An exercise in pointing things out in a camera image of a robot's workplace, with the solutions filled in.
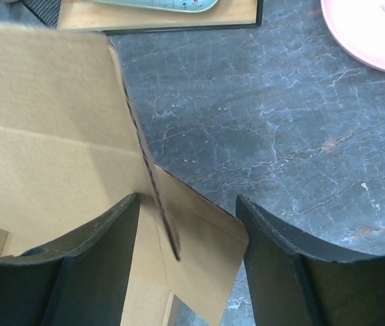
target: mesh holder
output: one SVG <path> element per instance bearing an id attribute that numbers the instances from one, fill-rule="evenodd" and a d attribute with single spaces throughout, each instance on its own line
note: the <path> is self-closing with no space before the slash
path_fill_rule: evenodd
<path id="1" fill-rule="evenodd" d="M 47 27 L 56 28 L 61 0 L 22 0 L 22 3 Z"/>

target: marble surface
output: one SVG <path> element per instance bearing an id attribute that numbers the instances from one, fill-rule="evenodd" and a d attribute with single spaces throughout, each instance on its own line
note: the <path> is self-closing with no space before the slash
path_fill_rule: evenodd
<path id="1" fill-rule="evenodd" d="M 347 55 L 319 0 L 258 29 L 113 37 L 157 162 L 234 213 L 244 194 L 322 239 L 385 253 L 385 73 Z M 38 24 L 19 5 L 0 19 Z M 205 325 L 187 307 L 178 325 Z M 254 325 L 244 269 L 223 326 Z"/>

